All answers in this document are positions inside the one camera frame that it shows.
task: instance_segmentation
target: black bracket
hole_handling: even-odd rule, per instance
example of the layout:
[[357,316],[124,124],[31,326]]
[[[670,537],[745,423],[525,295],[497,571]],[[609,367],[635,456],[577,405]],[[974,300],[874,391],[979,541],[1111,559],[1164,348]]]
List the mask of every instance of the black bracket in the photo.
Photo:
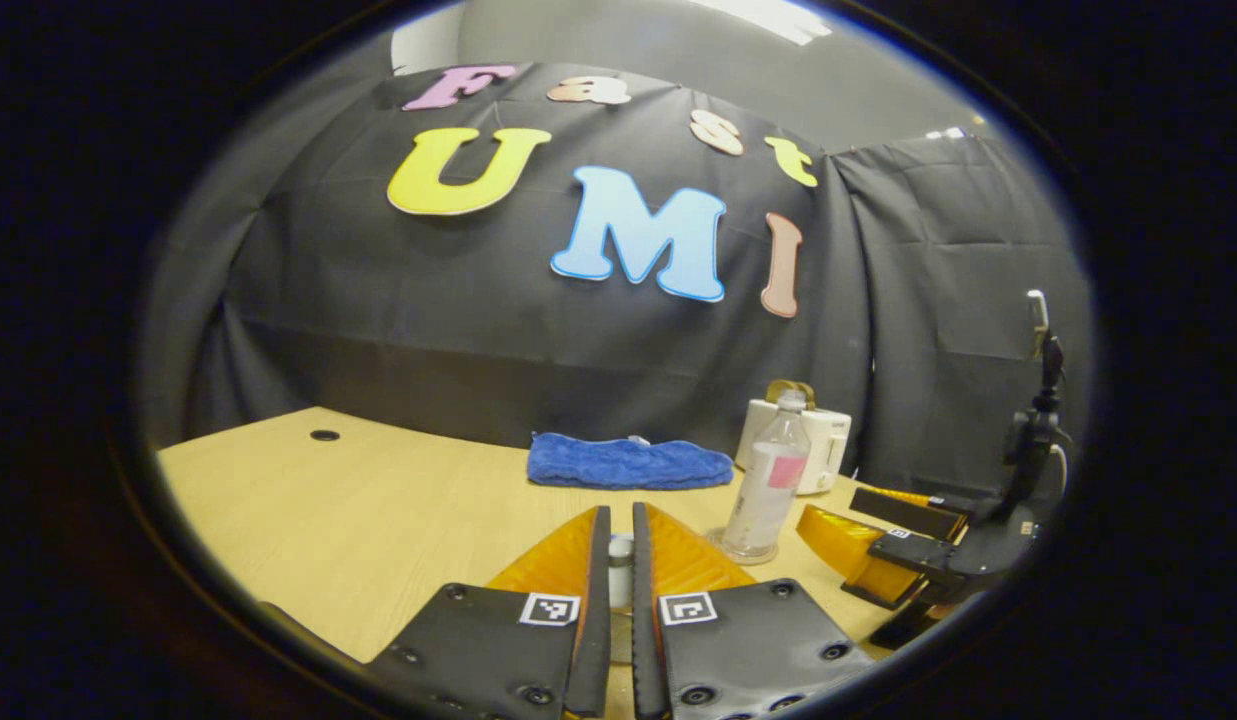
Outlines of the black bracket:
[[659,626],[673,720],[760,718],[873,662],[792,579],[669,600]]
[[560,720],[576,607],[534,600],[450,583],[367,668],[432,716]]
[[898,600],[896,600],[893,602],[889,602],[888,600],[884,600],[883,598],[880,598],[880,596],[876,596],[875,594],[865,591],[865,589],[862,589],[862,588],[860,588],[857,585],[851,585],[851,584],[847,584],[847,583],[841,583],[841,589],[842,589],[842,591],[850,593],[850,594],[852,594],[852,596],[858,598],[858,600],[865,600],[865,601],[871,602],[871,605],[875,605],[875,606],[878,606],[878,607],[883,607],[886,610],[897,610],[897,609],[901,609],[903,605],[905,605],[907,601],[909,601],[910,598],[914,596],[914,594],[918,591],[918,589],[920,589],[920,586],[924,585],[924,584],[925,584],[925,578],[924,578],[924,575],[920,575],[904,591],[902,591],[902,594],[898,596]]
[[[957,502],[952,502],[952,506],[957,506]],[[914,533],[943,539],[951,539],[965,523],[965,517],[959,511],[948,507],[946,499],[934,497],[928,506],[920,506],[866,487],[856,489],[850,500],[850,510],[887,520]]]
[[670,710],[663,654],[654,616],[654,548],[649,546],[649,512],[632,504],[631,684],[638,720],[661,720]]
[[[928,615],[934,605],[955,605],[985,591],[1014,565],[1039,533],[1040,526],[1024,501],[1035,496],[1053,443],[1065,435],[1058,427],[1061,401],[1056,386],[1066,374],[1063,344],[1049,329],[1044,294],[1033,289],[1028,301],[1034,332],[1030,355],[1040,358],[1040,391],[1030,398],[1030,409],[1014,413],[1006,433],[1003,461],[1012,468],[1009,482],[993,497],[957,500],[946,494],[939,497],[944,508],[969,518],[969,529],[957,546],[902,533],[886,534],[871,544],[870,555],[923,573],[928,580],[909,606],[871,635],[871,642],[880,647],[897,649],[934,625]],[[884,510],[893,512],[897,525],[905,525],[898,521],[901,511]]]

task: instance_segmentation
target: small white object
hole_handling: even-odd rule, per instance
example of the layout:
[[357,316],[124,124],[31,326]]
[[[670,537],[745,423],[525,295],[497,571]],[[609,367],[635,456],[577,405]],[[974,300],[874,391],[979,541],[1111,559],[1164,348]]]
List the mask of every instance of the small white object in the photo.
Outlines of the small white object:
[[1063,452],[1061,447],[1050,445],[1049,455],[1058,455],[1058,461],[1063,465],[1063,487],[1058,491],[1058,495],[1063,495],[1068,491],[1068,454]]
[[1049,336],[1049,306],[1039,289],[1025,292],[1025,301],[1030,312],[1030,359],[1034,360],[1040,356],[1044,340]]
[[632,534],[609,537],[609,609],[631,607],[632,553],[636,538]]
[[[738,439],[737,454],[734,455],[734,461],[743,470],[750,470],[751,443],[755,442],[756,433],[773,421],[774,414],[778,414],[778,406],[773,402],[752,400],[747,405],[742,437]],[[800,421],[805,434],[809,435],[809,461],[805,461],[805,470],[802,473],[800,486],[795,489],[795,495],[826,492],[836,486],[836,476],[845,461],[845,447],[849,444],[854,418],[844,413],[833,413],[830,409],[804,409]]]

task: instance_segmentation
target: white appliance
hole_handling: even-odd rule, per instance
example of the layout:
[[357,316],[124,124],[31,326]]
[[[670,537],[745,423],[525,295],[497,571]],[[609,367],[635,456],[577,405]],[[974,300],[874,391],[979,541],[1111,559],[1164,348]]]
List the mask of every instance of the white appliance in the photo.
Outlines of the white appliance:
[[[778,405],[774,402],[752,400],[747,405],[742,438],[738,439],[738,452],[734,455],[734,461],[743,470],[747,470],[751,461],[751,443],[755,442],[756,433],[760,433],[776,414]],[[836,475],[841,471],[854,419],[844,413],[833,413],[830,409],[804,409],[800,421],[805,434],[809,435],[809,461],[805,461],[805,471],[800,476],[800,486],[795,489],[795,495],[826,492],[833,489]]]

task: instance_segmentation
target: white cable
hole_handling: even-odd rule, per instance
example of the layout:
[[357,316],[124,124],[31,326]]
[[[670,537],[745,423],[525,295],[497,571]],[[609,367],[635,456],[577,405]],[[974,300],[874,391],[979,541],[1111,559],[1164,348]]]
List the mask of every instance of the white cable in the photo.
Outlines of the white cable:
[[1058,455],[1058,461],[1063,465],[1063,492],[1068,491],[1068,454],[1059,445],[1049,447],[1049,455]]

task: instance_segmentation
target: letter m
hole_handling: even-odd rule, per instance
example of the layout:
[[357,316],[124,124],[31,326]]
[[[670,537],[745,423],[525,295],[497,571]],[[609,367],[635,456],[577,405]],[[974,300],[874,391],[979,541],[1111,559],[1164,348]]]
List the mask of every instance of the letter m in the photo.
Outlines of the letter m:
[[550,256],[550,268],[571,278],[602,281],[614,272],[605,259],[612,234],[623,272],[632,283],[644,281],[663,251],[672,259],[658,272],[658,286],[680,297],[719,302],[724,286],[715,277],[715,225],[724,202],[706,192],[682,188],[651,215],[636,182],[621,169],[596,165],[573,171],[581,182],[581,205],[569,246]]

